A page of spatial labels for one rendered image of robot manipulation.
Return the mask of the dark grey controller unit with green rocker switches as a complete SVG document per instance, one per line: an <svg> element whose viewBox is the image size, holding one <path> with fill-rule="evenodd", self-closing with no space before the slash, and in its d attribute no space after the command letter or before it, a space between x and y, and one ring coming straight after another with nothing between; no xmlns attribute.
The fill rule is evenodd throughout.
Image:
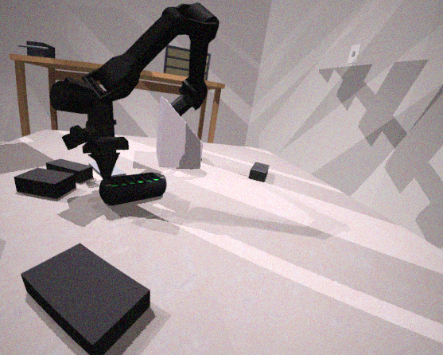
<svg viewBox="0 0 443 355"><path fill-rule="evenodd" d="M121 205L164 194L167 181L159 173L131 174L104 178L99 186L99 194L104 203Z"/></svg>

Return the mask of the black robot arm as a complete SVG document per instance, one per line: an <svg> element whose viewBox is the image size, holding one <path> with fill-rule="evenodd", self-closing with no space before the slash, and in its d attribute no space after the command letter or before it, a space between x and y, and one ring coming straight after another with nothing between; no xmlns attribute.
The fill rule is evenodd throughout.
<svg viewBox="0 0 443 355"><path fill-rule="evenodd" d="M204 73L208 44L216 38L218 27L219 20L201 3L168 7L124 54L112 57L102 67L82 76L84 83L71 77L56 82L50 90L51 105L58 111L113 116L112 101L128 96L138 84L142 70L155 56L177 35L186 34L191 41L189 77L182 81L181 95L171 105L181 117L191 107L198 110L207 95ZM68 150L83 143L92 145L88 142L95 143L98 139L91 121L85 127L75 125L62 137Z"/></svg>

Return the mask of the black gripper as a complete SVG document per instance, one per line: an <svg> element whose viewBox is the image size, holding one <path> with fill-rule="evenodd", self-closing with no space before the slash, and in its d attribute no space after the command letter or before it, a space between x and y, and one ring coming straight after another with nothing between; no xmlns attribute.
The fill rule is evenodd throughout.
<svg viewBox="0 0 443 355"><path fill-rule="evenodd" d="M83 154L91 153L88 156L96 160L102 179L110 178L120 155L116 150L129 150L129 143L125 137L115 137L116 120L112 115L89 115L88 126L90 121L94 124L98 139L95 143L88 142L92 145L85 143L82 146Z"/></svg>

